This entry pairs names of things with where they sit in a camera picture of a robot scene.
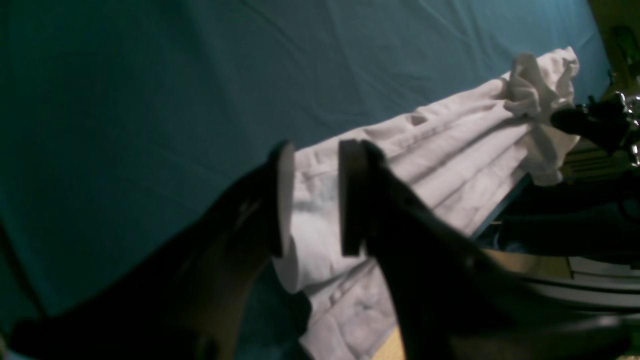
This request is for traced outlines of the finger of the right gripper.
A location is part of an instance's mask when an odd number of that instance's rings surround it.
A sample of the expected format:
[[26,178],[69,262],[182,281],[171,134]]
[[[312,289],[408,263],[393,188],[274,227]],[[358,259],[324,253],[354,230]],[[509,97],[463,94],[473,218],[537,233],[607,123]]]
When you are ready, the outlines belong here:
[[631,129],[624,105],[599,102],[555,111],[550,123],[561,132],[583,137],[612,155],[617,152]]

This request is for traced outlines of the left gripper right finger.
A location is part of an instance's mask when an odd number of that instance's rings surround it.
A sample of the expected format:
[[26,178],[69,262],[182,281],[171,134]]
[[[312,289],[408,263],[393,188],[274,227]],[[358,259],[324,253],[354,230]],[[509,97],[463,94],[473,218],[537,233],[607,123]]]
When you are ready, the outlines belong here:
[[342,253],[373,257],[408,360],[615,360],[618,316],[587,315],[535,291],[440,221],[366,140],[338,146]]

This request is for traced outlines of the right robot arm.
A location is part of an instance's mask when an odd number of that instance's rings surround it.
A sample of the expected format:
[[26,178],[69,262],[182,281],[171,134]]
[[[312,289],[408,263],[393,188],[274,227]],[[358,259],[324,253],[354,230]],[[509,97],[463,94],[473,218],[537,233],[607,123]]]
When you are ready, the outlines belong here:
[[554,111],[550,123],[568,135],[579,136],[608,155],[624,153],[632,167],[639,167],[639,97],[615,91],[602,100]]

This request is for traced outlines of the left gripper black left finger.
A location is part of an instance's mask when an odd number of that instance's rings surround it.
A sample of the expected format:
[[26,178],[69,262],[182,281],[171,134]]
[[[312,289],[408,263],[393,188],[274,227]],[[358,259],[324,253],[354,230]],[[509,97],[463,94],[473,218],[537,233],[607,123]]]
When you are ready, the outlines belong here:
[[290,249],[295,146],[284,141],[193,224],[73,309],[16,324],[33,360],[231,360],[254,281]]

